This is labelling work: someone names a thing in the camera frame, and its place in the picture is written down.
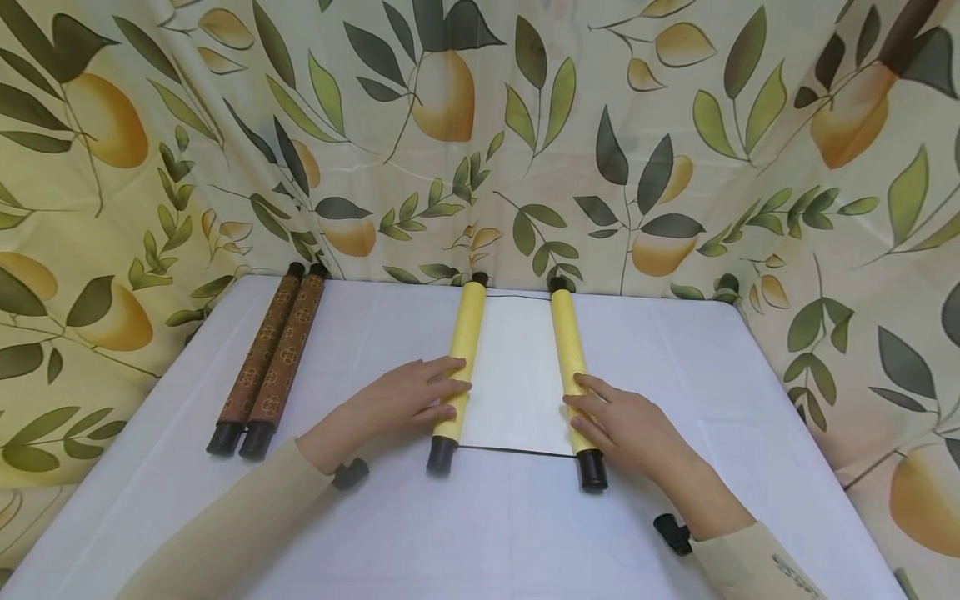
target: white table surface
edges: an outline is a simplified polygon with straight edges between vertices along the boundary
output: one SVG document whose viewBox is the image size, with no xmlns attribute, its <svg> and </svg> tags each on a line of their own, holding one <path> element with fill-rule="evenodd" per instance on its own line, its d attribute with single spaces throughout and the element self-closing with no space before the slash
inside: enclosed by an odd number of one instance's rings
<svg viewBox="0 0 960 600">
<path fill-rule="evenodd" d="M 204 448 L 277 283 L 247 276 L 230 290 L 0 597 L 113 597 L 254 467 Z M 384 371 L 447 353 L 459 298 L 457 288 L 329 282 L 272 447 Z M 903 598 L 733 308 L 574 299 L 590 370 L 656 401 L 831 600 Z M 371 476 L 327 495 L 230 597 L 715 597 L 695 560 L 654 531 L 671 507 L 649 483 L 614 474 L 607 492 L 587 495 L 573 459 L 470 448 L 458 450 L 449 479 L 434 480 L 428 452 L 427 438 L 363 451 Z"/>
</svg>

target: left hand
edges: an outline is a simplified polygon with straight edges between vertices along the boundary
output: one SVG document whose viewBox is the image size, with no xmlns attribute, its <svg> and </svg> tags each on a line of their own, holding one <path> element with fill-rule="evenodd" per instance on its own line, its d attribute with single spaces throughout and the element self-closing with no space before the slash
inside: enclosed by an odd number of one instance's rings
<svg viewBox="0 0 960 600">
<path fill-rule="evenodd" d="M 434 402 L 472 387 L 469 382 L 449 378 L 465 364 L 462 358 L 442 356 L 384 373 L 299 437 L 300 452 L 321 472 L 332 474 L 347 456 L 373 438 L 455 419 L 453 406 Z"/>
</svg>

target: sleeve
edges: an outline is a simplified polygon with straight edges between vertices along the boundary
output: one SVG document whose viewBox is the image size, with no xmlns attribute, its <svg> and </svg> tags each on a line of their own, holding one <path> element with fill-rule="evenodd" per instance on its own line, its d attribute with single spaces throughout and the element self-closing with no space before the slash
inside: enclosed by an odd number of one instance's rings
<svg viewBox="0 0 960 600">
<path fill-rule="evenodd" d="M 690 545 L 726 600 L 827 600 L 762 523 Z"/>
<path fill-rule="evenodd" d="M 332 480 L 291 439 L 164 542 L 117 600 L 221 597 Z"/>
</svg>

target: black clip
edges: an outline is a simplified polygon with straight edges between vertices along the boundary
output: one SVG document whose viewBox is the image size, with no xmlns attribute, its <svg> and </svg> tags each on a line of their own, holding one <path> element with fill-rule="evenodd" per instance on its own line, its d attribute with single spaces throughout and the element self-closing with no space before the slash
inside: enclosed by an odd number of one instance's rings
<svg viewBox="0 0 960 600">
<path fill-rule="evenodd" d="M 345 492 L 369 474 L 370 467 L 367 467 L 367 463 L 362 458 L 355 458 L 349 467 L 340 465 L 333 471 L 333 487 Z"/>
<path fill-rule="evenodd" d="M 670 546 L 677 556 L 686 556 L 693 552 L 693 548 L 690 547 L 690 528 L 686 525 L 681 527 L 673 515 L 666 513 L 655 518 L 654 529 L 660 533 L 666 545 Z"/>
</svg>

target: curtain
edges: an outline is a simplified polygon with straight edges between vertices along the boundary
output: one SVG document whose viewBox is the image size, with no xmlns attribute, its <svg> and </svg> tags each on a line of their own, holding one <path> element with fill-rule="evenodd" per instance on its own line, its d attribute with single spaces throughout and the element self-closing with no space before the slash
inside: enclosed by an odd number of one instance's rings
<svg viewBox="0 0 960 600">
<path fill-rule="evenodd" d="M 0 0 L 0 20 L 7 575 L 230 284 L 321 260 L 732 304 L 904 588 L 960 584 L 949 0 Z"/>
</svg>

